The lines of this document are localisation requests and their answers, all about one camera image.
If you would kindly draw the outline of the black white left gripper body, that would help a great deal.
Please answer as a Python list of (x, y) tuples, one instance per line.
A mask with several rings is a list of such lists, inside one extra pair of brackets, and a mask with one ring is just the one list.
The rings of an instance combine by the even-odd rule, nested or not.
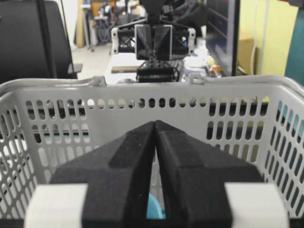
[(147, 21), (135, 21), (114, 27), (112, 33), (112, 52), (135, 54), (135, 25), (149, 24), (152, 28), (152, 45), (154, 45), (155, 27), (157, 25), (172, 25), (171, 55), (191, 55), (194, 52), (196, 30), (194, 28), (176, 24), (171, 21), (158, 21), (149, 23)]

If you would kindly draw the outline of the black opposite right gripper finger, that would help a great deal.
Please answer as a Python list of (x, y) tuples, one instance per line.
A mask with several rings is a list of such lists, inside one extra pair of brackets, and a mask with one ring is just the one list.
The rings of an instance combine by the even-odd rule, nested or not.
[(149, 24), (138, 24), (134, 28), (136, 59), (149, 60), (153, 56), (152, 28)]
[(155, 27), (153, 50), (157, 60), (170, 60), (172, 46), (172, 25)]

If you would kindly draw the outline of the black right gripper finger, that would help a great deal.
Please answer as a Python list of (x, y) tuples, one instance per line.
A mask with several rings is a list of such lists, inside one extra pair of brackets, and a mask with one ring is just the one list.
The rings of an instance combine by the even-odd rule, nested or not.
[(189, 228), (288, 228), (289, 217), (274, 184), (253, 164), (155, 123), (167, 214)]
[(155, 123), (148, 122), (59, 166), (39, 185), (27, 228), (124, 228), (146, 219)]

